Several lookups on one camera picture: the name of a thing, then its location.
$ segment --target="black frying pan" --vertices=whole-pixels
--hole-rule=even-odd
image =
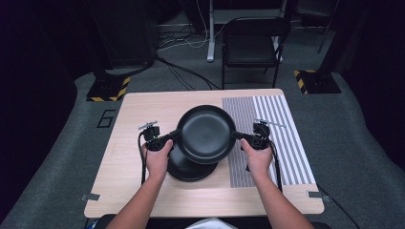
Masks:
[[[175,143],[173,145],[173,150],[169,155],[167,172],[179,180],[193,182],[210,175],[212,172],[214,172],[217,165],[218,163],[199,164],[189,160],[179,150],[177,143]]]
[[[223,109],[201,105],[185,113],[178,124],[179,149],[190,160],[212,164],[224,159],[235,145],[236,130],[231,116]]]

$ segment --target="wrist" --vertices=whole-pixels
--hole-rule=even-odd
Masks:
[[[253,179],[270,179],[268,171],[263,172],[251,171],[250,173]]]
[[[257,184],[263,184],[263,183],[266,183],[269,181],[271,183],[273,183],[270,176],[268,175],[268,173],[261,173],[261,174],[253,173],[252,178],[253,178],[253,181],[255,182],[256,186],[257,186]]]
[[[165,178],[166,178],[166,173],[161,173],[161,174],[149,174],[149,177],[147,179],[150,179],[151,181],[163,183]]]

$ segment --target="yellow and black tape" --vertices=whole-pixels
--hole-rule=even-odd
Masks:
[[[87,97],[87,101],[107,102],[107,101],[119,101],[119,100],[121,100],[125,95],[125,91],[128,88],[128,84],[129,84],[130,79],[131,78],[128,77],[123,81],[122,87],[119,90],[117,96],[111,96],[111,97],[101,97],[101,96]]]
[[[302,72],[305,72],[305,73],[316,73],[316,71],[315,71],[315,70],[294,71],[294,75],[295,75],[295,78],[297,79],[298,87],[300,88],[301,93],[302,93],[302,94],[307,94],[307,93],[308,93],[307,88],[305,87],[304,80],[303,80],[303,78],[302,78],[301,75],[300,75]]]

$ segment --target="black and white stripes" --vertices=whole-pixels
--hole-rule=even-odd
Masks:
[[[315,183],[297,133],[291,113],[283,95],[223,98],[224,110],[233,118],[238,132],[252,134],[255,118],[267,120],[280,160],[283,185]],[[239,141],[228,156],[231,187],[254,187],[250,173],[245,170],[245,153]],[[276,182],[272,161],[269,173]]]

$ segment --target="hand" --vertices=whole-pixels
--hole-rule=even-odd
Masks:
[[[149,177],[160,178],[164,180],[167,171],[168,154],[173,146],[173,140],[169,139],[159,151],[150,151],[146,145],[142,145],[143,156],[146,157],[146,168],[149,171]]]
[[[252,177],[266,177],[268,176],[268,167],[273,159],[273,153],[270,147],[264,150],[255,150],[245,139],[241,139],[242,148],[247,154],[247,165],[249,166]]]

